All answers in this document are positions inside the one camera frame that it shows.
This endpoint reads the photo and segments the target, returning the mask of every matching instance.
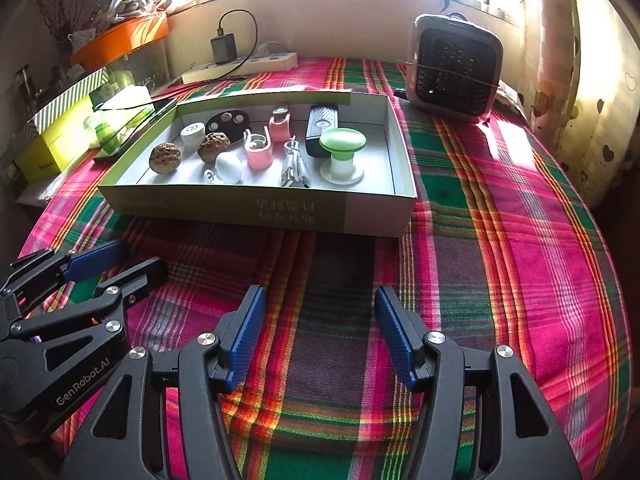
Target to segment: pink phone stand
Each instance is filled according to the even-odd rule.
[[[291,114],[286,116],[273,115],[269,121],[269,133],[273,142],[287,142],[291,138],[289,132],[289,119]]]
[[[244,131],[244,149],[249,168],[252,170],[266,170],[273,162],[273,150],[269,129],[264,127],[264,135],[252,134]]]

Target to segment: power strip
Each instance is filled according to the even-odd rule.
[[[243,59],[244,58],[239,57],[235,61],[225,63],[224,65],[205,63],[203,65],[196,66],[182,74],[182,82],[188,84],[219,78],[242,63]],[[236,75],[259,74],[260,72],[286,72],[295,66],[298,66],[298,55],[295,52],[287,54],[271,54],[267,57],[252,57],[249,58],[249,60],[238,70],[230,74],[229,77]]]

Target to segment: shallow open box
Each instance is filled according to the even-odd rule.
[[[278,104],[289,106],[290,130],[300,142],[311,188],[280,187],[285,153],[277,143],[273,145],[273,164],[263,171],[246,166],[241,143],[231,146],[230,151],[244,164],[240,184],[207,182],[204,171],[213,170],[213,164],[204,164],[197,153],[187,150],[180,131],[234,108],[251,117],[254,133],[263,132]],[[306,154],[304,139],[313,104],[338,105],[340,126],[359,130],[367,137],[366,147],[356,154],[356,162],[365,171],[359,183],[345,187],[330,184],[320,176],[324,159]],[[387,96],[295,89],[238,92],[178,104],[155,120],[98,186],[118,213],[401,237],[414,210],[417,195],[411,165]],[[173,142],[182,151],[182,163],[172,173],[160,175],[149,168],[151,150],[160,142]]]

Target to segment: blue gripper pad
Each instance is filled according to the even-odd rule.
[[[424,333],[418,332],[410,313],[402,307],[396,293],[388,285],[376,291],[375,314],[398,381],[409,391],[419,390],[422,381],[430,378],[422,342],[422,337],[427,333],[426,327],[421,327],[420,331]]]
[[[224,390],[231,393],[243,382],[254,356],[267,310],[266,293],[261,286],[252,285],[236,311],[220,344],[227,354],[228,365]]]
[[[129,259],[129,253],[129,244],[126,241],[114,240],[72,256],[67,268],[62,271],[62,277],[65,283],[84,282],[99,276],[105,270],[122,265]]]

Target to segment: orange box lid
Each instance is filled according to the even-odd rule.
[[[148,16],[127,20],[106,30],[73,54],[71,65],[80,64],[88,73],[91,73],[120,56],[168,35],[169,21],[166,12],[155,12]]]

